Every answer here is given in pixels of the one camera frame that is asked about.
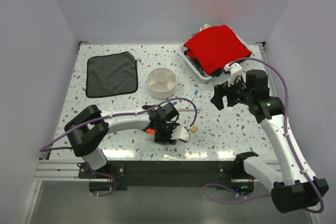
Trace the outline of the orange capped marker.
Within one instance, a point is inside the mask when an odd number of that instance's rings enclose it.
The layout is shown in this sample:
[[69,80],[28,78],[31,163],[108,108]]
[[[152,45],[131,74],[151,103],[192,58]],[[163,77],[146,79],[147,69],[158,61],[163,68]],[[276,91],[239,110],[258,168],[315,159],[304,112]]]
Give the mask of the orange capped marker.
[[154,129],[146,129],[146,133],[150,134],[150,135],[153,135],[153,134],[155,134],[155,130]]

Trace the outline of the clear blue ballpoint pen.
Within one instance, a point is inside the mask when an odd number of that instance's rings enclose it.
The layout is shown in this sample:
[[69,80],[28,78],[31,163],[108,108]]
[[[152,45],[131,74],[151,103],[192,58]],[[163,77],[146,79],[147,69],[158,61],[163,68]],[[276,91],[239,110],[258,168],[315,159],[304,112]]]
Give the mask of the clear blue ballpoint pen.
[[196,108],[196,109],[194,109],[194,108],[177,108],[177,111],[179,111],[179,112],[199,112],[199,111],[202,111],[202,109],[201,108]]

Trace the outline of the white marker blue cap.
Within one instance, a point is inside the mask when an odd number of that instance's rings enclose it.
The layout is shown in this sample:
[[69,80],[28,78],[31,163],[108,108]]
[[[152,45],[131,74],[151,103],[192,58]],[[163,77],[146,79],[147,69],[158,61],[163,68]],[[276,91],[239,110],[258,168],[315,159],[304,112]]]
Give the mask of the white marker blue cap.
[[195,99],[196,96],[197,96],[197,93],[198,93],[198,90],[195,90],[195,92],[194,92],[194,94],[193,94],[193,96],[192,96],[192,98],[191,98],[191,101],[188,103],[188,107],[191,106],[192,102],[194,101],[194,99]]

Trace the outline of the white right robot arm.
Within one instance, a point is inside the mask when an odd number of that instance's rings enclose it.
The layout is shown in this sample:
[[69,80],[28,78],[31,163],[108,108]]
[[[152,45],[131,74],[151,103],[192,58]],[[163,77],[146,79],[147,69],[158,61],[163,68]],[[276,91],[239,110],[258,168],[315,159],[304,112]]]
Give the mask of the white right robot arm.
[[277,172],[250,151],[236,155],[229,171],[232,176],[246,178],[250,175],[261,182],[281,213],[299,209],[312,211],[313,206],[322,204],[321,197],[329,185],[324,178],[317,178],[297,143],[288,140],[291,129],[285,123],[285,107],[280,98],[270,95],[265,71],[248,70],[245,78],[238,76],[233,83],[216,85],[211,103],[218,110],[239,103],[248,106],[270,140],[281,169]]

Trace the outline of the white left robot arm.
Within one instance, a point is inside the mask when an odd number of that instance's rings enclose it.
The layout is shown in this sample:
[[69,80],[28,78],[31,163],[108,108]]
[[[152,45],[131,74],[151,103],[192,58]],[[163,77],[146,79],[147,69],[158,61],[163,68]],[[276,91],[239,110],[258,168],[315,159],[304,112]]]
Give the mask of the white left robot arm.
[[108,174],[107,158],[99,144],[110,133],[125,130],[153,130],[154,142],[175,144],[188,139],[187,130],[173,121],[179,113],[172,103],[163,106],[144,105],[124,112],[101,111],[90,105],[66,124],[64,130],[76,157],[83,158],[97,178]]

